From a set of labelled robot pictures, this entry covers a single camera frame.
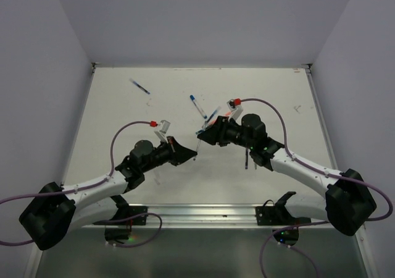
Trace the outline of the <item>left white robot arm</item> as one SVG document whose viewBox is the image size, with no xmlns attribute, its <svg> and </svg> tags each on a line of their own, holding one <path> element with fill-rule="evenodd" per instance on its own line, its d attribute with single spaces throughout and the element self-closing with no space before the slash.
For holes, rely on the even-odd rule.
<svg viewBox="0 0 395 278">
<path fill-rule="evenodd" d="M 19 222 L 40 250 L 52 248 L 67 233 L 85 225 L 126 224 L 135 213 L 123 198 L 124 193 L 142 184 L 146 172 L 166 163 L 179 166 L 196 155 L 172 136 L 157 147 L 140 140 L 112 175 L 75 185 L 68 195 L 54 182 L 45 185 L 22 212 Z"/>
</svg>

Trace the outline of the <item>dark blue grip pen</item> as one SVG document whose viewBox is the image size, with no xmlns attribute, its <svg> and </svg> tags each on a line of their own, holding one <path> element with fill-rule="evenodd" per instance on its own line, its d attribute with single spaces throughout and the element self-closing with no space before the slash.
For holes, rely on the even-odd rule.
<svg viewBox="0 0 395 278">
<path fill-rule="evenodd" d="M 205 121 L 203 126 L 201 127 L 201 129 L 197 131 L 197 135 L 199 135 L 200 133 L 202 133 L 206 129 L 207 124 L 208 124 L 207 121 Z M 193 158 L 193 161 L 196 161 L 196 159 L 197 159 L 198 152 L 199 152 L 199 149 L 200 149 L 200 145 L 201 145 L 201 140 L 198 139 L 197 146 L 196 146 L 197 155 L 195 155 L 195 157 Z"/>
</svg>

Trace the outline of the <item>clear pen cap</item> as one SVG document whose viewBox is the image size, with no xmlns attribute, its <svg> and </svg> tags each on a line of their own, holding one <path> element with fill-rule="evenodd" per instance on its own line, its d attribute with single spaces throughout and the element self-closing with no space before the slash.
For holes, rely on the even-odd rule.
<svg viewBox="0 0 395 278">
<path fill-rule="evenodd" d="M 154 180 L 157 185 L 160 185 L 160 174 L 157 171 L 153 171 L 154 173 Z"/>
</svg>

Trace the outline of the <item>blue clear gel pen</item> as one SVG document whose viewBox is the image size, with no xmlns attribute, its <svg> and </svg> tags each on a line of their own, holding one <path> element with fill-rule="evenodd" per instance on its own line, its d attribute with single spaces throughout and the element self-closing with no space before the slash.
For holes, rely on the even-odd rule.
<svg viewBox="0 0 395 278">
<path fill-rule="evenodd" d="M 151 93 L 145 89 L 143 86 L 141 86 L 138 82 L 136 82 L 135 80 L 133 80 L 132 78 L 129 78 L 129 81 L 136 86 L 137 88 L 139 88 L 141 91 L 143 91 L 144 93 L 146 93 L 147 95 L 150 95 Z"/>
</svg>

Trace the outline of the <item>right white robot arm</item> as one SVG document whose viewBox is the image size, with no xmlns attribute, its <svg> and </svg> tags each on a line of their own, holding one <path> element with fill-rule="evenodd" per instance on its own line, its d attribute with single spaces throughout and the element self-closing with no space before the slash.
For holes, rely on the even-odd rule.
<svg viewBox="0 0 395 278">
<path fill-rule="evenodd" d="M 246 114 L 240 124 L 220 116 L 197 137 L 210 145 L 232 143 L 247 148 L 259 167 L 287 175 L 317 193 L 315 198 L 285 194 L 275 208 L 275 217 L 282 224 L 300 217 L 320 219 L 342 234 L 353 236 L 376 210 L 375 200 L 357 171 L 341 172 L 303 161 L 268 136 L 257 114 Z"/>
</svg>

